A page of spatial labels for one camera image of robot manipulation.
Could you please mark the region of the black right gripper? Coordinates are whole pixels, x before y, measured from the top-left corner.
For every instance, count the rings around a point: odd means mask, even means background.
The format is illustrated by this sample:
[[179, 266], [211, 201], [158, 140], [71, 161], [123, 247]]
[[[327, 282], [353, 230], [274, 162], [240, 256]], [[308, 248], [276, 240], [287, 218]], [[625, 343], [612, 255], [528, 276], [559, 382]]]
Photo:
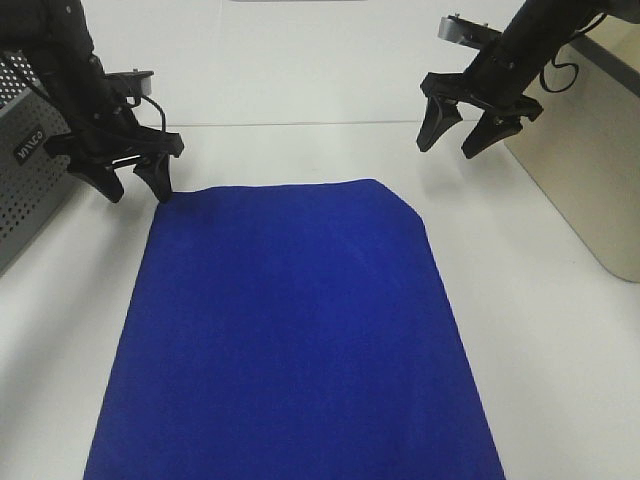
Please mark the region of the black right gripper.
[[416, 140], [419, 150], [427, 152], [462, 120], [456, 102], [485, 111], [462, 144], [467, 159], [520, 133], [523, 126], [518, 116], [534, 121], [543, 111], [537, 100], [523, 94], [540, 70], [541, 63], [535, 57], [517, 56], [502, 47], [484, 47], [462, 73], [428, 73], [421, 83], [429, 99]]

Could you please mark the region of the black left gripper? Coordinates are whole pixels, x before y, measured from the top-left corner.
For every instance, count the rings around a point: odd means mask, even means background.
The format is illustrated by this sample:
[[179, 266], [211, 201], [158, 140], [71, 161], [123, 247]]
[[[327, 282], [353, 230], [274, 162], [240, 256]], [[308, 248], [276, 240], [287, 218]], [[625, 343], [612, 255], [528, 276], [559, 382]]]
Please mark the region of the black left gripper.
[[82, 102], [56, 102], [54, 106], [67, 121], [69, 132], [46, 140], [45, 151], [51, 157], [80, 155], [87, 162], [70, 162], [67, 166], [70, 175], [117, 203], [124, 188], [111, 169], [132, 166], [134, 174], [160, 203], [170, 200], [173, 190], [169, 159], [184, 151], [178, 133], [139, 124], [133, 109], [123, 104], [107, 109]]

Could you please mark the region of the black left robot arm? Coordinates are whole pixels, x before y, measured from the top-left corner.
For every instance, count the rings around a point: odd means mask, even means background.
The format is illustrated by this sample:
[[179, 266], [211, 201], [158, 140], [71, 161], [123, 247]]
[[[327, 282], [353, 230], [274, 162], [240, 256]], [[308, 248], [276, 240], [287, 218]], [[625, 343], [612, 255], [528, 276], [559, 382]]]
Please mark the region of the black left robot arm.
[[117, 169], [132, 167], [161, 203], [172, 195], [171, 158], [184, 143], [165, 126], [145, 127], [134, 110], [150, 97], [152, 72], [106, 73], [94, 52], [79, 1], [4, 1], [1, 4], [1, 60], [20, 78], [9, 59], [21, 54], [36, 79], [26, 86], [57, 110], [69, 130], [44, 143], [51, 157], [66, 156], [67, 171], [113, 203], [124, 187]]

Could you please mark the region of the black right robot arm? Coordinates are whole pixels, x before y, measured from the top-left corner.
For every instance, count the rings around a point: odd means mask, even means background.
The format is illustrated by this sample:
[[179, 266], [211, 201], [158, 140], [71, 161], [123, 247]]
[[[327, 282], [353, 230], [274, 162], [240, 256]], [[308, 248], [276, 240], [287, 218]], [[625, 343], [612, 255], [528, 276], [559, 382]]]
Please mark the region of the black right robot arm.
[[502, 31], [458, 15], [443, 17], [438, 37], [473, 48], [477, 55], [461, 73], [430, 72], [422, 81], [420, 89], [427, 104], [416, 140], [419, 150], [430, 150], [447, 130], [462, 121], [460, 103], [482, 111], [463, 142], [466, 158], [519, 134], [523, 118], [533, 122], [543, 112], [540, 103], [524, 91], [564, 45], [608, 16], [637, 24], [639, 3], [530, 0]]

